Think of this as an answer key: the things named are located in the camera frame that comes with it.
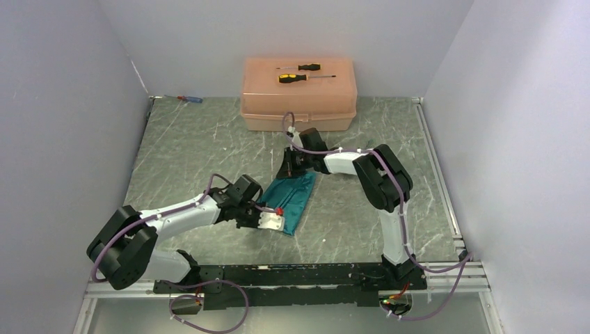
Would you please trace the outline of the teal cloth napkin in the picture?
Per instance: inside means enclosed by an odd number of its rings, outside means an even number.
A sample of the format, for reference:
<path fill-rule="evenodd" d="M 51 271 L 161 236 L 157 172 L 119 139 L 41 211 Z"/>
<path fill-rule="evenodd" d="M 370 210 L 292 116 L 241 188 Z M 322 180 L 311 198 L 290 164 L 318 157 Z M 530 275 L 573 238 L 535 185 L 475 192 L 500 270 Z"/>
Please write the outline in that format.
<path fill-rule="evenodd" d="M 266 191 L 263 191 L 262 198 L 258 203 L 264 203 L 272 209 L 282 209 L 282 216 L 285 218 L 282 231 L 285 234 L 295 235 L 299 221 L 312 195 L 316 177 L 316 173 L 304 172 L 298 177 L 275 178 Z"/>

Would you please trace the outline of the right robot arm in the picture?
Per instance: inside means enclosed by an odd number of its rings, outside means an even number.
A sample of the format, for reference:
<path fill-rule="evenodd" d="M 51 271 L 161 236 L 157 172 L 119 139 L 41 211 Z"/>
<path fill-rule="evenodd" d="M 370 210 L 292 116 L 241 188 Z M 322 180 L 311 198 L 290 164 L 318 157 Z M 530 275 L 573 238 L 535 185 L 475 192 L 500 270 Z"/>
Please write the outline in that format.
<path fill-rule="evenodd" d="M 294 178 L 312 169 L 326 175 L 356 176 L 368 202 L 377 210 L 383 233 L 383 279 L 399 289 L 410 280 L 415 268 L 408 248 L 407 224 L 399 221 L 410 199 L 413 181 L 400 160 L 386 144 L 369 149 L 329 149 L 315 128 L 283 132 L 289 141 L 276 177 Z"/>

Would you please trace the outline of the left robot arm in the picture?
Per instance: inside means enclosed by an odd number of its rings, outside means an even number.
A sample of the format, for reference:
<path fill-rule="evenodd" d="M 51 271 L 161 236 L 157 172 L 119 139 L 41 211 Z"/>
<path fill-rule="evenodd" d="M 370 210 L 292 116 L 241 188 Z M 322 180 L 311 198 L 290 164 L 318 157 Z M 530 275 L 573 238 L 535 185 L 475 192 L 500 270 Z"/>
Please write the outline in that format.
<path fill-rule="evenodd" d="M 208 184 L 196 197 L 160 209 L 118 208 L 87 248 L 93 262 L 91 280 L 115 290 L 150 279 L 193 291 L 207 277 L 197 260 L 185 250 L 159 251 L 159 242 L 225 221 L 257 228 L 262 213 L 255 201 L 262 193 L 258 182 L 242 175 L 222 188 Z"/>

